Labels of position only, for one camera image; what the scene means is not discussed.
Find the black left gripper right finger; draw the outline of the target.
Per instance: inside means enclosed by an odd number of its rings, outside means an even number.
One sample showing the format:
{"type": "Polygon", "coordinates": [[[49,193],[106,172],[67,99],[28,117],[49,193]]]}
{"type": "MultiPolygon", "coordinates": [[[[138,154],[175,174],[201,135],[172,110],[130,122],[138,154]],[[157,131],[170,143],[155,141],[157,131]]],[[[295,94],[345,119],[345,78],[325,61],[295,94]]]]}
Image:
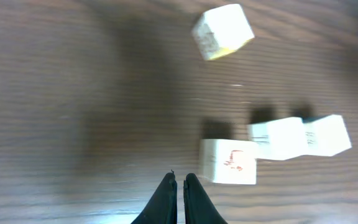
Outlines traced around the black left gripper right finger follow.
{"type": "Polygon", "coordinates": [[[194,173],[183,184],[186,224],[227,224],[194,173]]]}

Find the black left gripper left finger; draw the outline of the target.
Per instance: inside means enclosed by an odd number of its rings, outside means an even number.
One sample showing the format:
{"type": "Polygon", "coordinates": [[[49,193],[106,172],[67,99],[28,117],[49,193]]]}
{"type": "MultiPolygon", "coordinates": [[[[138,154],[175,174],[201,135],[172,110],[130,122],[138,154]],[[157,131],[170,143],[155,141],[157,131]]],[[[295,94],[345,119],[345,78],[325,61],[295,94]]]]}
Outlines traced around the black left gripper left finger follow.
{"type": "Polygon", "coordinates": [[[143,211],[131,224],[176,224],[177,182],[174,172],[162,179],[143,211]]]}

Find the acorn picture wooden block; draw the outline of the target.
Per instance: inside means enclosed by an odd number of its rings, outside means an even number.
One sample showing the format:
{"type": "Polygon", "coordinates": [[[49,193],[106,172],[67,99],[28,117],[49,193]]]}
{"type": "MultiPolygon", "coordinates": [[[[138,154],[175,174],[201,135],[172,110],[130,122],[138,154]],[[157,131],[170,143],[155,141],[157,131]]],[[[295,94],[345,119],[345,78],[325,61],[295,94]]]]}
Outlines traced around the acorn picture wooden block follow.
{"type": "Polygon", "coordinates": [[[216,184],[255,185],[257,150],[252,141],[202,139],[199,175],[216,184]]]}

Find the red printed wooden block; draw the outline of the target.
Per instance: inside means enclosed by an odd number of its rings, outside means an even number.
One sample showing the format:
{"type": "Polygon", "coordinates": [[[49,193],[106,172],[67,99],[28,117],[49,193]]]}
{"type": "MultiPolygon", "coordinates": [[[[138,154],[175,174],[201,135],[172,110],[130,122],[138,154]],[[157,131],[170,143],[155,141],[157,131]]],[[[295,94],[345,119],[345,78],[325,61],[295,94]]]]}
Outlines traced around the red printed wooden block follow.
{"type": "Polygon", "coordinates": [[[303,120],[299,117],[249,124],[249,139],[258,144],[257,158],[284,161],[305,155],[308,149],[303,120]]]}

